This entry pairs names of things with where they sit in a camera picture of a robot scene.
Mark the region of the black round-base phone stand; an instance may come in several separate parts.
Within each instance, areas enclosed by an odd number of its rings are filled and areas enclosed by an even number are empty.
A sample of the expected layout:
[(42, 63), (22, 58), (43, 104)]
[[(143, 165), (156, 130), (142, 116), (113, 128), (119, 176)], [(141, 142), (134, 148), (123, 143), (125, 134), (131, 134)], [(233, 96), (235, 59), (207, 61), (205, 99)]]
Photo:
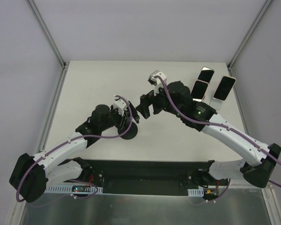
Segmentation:
[[(126, 123), (122, 128), (118, 128), (118, 134), (120, 135), (123, 132), (125, 132), (127, 130), (128, 126), (129, 126), (129, 123)], [(130, 129), (124, 135), (122, 135), (120, 138), (122, 138), (124, 140), (131, 140), (137, 135), (137, 133), (138, 133), (138, 127), (134, 122), (132, 122)]]

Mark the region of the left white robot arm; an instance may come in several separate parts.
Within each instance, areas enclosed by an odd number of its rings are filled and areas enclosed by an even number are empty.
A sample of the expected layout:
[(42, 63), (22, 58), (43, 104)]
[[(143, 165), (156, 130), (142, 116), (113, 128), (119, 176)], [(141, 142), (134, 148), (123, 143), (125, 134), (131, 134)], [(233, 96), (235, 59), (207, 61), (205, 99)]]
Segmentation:
[(104, 139), (102, 133), (112, 127), (118, 130), (116, 138), (133, 139), (138, 132), (139, 119), (133, 104), (116, 96), (111, 106), (97, 105), (91, 116), (63, 143), (33, 156), (22, 154), (9, 179), (16, 190), (16, 200), (20, 203), (34, 202), (47, 188), (66, 180), (86, 182), (90, 166), (83, 159), (78, 157), (64, 165), (62, 162), (84, 151), (99, 139)]

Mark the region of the pink-case phone front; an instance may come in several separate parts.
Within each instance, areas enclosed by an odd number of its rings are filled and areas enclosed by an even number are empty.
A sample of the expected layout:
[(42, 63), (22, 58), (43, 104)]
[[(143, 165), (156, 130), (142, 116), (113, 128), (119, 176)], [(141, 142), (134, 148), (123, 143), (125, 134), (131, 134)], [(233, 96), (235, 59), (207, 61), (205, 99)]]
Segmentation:
[(206, 94), (209, 83), (201, 80), (196, 80), (191, 91), (191, 96), (194, 101), (201, 102)]

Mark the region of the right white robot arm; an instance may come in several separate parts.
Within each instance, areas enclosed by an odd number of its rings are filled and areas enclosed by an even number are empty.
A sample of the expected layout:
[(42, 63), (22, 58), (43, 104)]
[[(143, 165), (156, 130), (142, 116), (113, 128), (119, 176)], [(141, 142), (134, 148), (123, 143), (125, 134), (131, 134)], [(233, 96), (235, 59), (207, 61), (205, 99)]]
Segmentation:
[(267, 145), (238, 130), (214, 108), (194, 101), (190, 89), (181, 81), (172, 82), (165, 89), (159, 85), (143, 94), (136, 110), (147, 119), (150, 106), (154, 114), (161, 111), (174, 114), (186, 126), (217, 139), (241, 156), (236, 161), (212, 161), (209, 169), (201, 173), (205, 184), (212, 185), (221, 179), (244, 179), (258, 188), (266, 187), (281, 152), (279, 145)]

